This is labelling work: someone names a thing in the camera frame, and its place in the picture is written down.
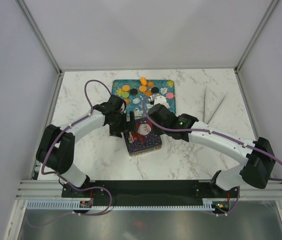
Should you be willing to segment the gold tin lid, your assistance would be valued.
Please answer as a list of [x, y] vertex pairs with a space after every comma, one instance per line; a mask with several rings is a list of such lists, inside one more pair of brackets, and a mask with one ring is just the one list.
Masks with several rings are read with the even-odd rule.
[[143, 117], [135, 120], [137, 134], [132, 132], [126, 132], [123, 134], [125, 144], [127, 142], [136, 142], [144, 140], [158, 141], [160, 136], [154, 134], [153, 124], [148, 118]]

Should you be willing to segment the square cookie tin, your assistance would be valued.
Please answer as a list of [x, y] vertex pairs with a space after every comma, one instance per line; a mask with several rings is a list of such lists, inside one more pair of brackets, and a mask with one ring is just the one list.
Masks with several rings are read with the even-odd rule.
[[126, 143], [126, 148], [129, 156], [134, 157], [134, 156], [160, 150], [162, 148], [162, 140], [146, 139], [143, 141], [137, 140], [135, 142], [128, 141]]

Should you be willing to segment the metal tongs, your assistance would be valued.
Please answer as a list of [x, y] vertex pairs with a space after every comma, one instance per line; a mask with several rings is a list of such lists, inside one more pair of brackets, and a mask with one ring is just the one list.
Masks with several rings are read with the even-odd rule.
[[228, 93], [225, 92], [222, 96], [217, 96], [215, 99], [210, 97], [212, 91], [206, 86], [203, 91], [203, 103], [202, 103], [202, 121], [205, 124], [209, 124], [210, 121], [214, 118], [219, 108], [225, 101]]

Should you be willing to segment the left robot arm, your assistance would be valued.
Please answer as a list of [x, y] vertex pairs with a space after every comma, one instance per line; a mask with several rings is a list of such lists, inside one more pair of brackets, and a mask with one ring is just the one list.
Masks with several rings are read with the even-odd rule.
[[90, 178], [74, 163], [76, 143], [92, 131], [109, 126], [109, 135], [122, 137], [136, 133], [135, 114], [126, 113], [127, 103], [116, 95], [96, 104], [90, 111], [68, 125], [48, 125], [41, 137], [35, 158], [42, 164], [43, 175], [56, 174], [73, 186], [73, 192], [86, 197], [91, 190]]

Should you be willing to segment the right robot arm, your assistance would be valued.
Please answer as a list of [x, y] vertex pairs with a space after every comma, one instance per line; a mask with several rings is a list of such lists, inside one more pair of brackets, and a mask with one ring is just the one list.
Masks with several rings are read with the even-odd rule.
[[214, 174], [209, 185], [214, 197], [222, 197], [232, 188], [245, 185], [266, 188], [275, 165], [269, 157], [273, 150], [267, 139], [243, 139], [218, 132], [194, 116], [186, 113], [177, 116], [160, 103], [154, 105], [147, 116], [153, 121], [157, 135], [203, 145], [238, 162], [237, 166]]

